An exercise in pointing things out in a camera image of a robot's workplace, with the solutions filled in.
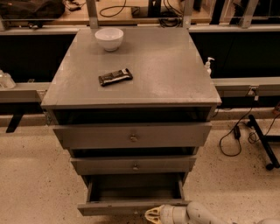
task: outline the drawer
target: drawer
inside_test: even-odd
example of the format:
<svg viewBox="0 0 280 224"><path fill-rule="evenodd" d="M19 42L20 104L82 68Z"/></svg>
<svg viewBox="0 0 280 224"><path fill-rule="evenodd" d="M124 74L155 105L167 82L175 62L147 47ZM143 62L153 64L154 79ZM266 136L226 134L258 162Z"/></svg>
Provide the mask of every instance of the drawer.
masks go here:
<svg viewBox="0 0 280 224"><path fill-rule="evenodd" d="M91 176L82 215L144 214L163 204L186 206L177 173Z"/></svg>
<svg viewBox="0 0 280 224"><path fill-rule="evenodd" d="M79 175L190 172L196 156L72 158Z"/></svg>
<svg viewBox="0 0 280 224"><path fill-rule="evenodd" d="M187 122L66 125L54 132L63 148L100 149L202 146L210 129L210 122Z"/></svg>

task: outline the drawer handle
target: drawer handle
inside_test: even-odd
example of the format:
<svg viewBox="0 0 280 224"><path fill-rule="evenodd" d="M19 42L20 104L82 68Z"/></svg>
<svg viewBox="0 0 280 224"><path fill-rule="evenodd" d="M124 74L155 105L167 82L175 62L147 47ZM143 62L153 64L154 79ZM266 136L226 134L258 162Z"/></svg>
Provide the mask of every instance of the drawer handle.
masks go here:
<svg viewBox="0 0 280 224"><path fill-rule="evenodd" d="M133 167L132 167L132 170L133 170L133 171L138 171L138 170L139 170L138 165L134 164Z"/></svg>
<svg viewBox="0 0 280 224"><path fill-rule="evenodd" d="M131 134L130 137L129 137L129 139L130 139L130 141L133 142L133 143L134 143L134 142L137 142L137 140L138 140L138 138L137 138L137 136L136 136L135 134Z"/></svg>

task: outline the beige floor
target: beige floor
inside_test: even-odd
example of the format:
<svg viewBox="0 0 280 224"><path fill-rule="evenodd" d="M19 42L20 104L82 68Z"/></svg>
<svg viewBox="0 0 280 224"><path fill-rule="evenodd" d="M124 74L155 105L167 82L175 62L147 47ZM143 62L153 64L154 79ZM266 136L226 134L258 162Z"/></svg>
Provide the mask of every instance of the beige floor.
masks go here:
<svg viewBox="0 0 280 224"><path fill-rule="evenodd" d="M241 126L238 157L225 157L219 150L221 137L243 115L235 112L220 111L213 121L185 182L186 199L201 202L228 223L280 218L280 170L266 171L269 160L260 142L247 140L252 130ZM256 111L255 117L265 133L272 114ZM76 206L85 201L87 189L70 165L67 151L62 150L52 127L28 123L32 126L20 126L12 134L5 133L3 119L0 123L0 224L148 223L140 215L82 217ZM279 134L279 128L277 119L270 134ZM280 159L280 147L274 146ZM223 147L227 152L238 150L232 135Z"/></svg>

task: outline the gray cabinet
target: gray cabinet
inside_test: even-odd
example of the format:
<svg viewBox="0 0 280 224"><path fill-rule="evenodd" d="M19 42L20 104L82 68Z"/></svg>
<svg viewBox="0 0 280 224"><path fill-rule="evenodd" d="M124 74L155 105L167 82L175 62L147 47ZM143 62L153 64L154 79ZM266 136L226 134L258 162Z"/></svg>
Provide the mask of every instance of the gray cabinet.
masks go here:
<svg viewBox="0 0 280 224"><path fill-rule="evenodd" d="M42 103L87 186L83 215L187 204L182 186L221 102L187 30L123 31L105 52L80 30ZM101 87L98 75L118 67L134 79Z"/></svg>

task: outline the white bowl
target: white bowl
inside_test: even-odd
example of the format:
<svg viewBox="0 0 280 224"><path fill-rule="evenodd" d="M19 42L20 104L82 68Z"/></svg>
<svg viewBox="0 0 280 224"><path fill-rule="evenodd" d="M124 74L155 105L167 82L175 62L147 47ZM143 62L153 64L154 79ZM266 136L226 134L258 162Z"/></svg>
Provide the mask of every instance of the white bowl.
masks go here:
<svg viewBox="0 0 280 224"><path fill-rule="evenodd" d="M95 33L97 43L106 51L115 51L123 42L123 31L117 28L103 28Z"/></svg>

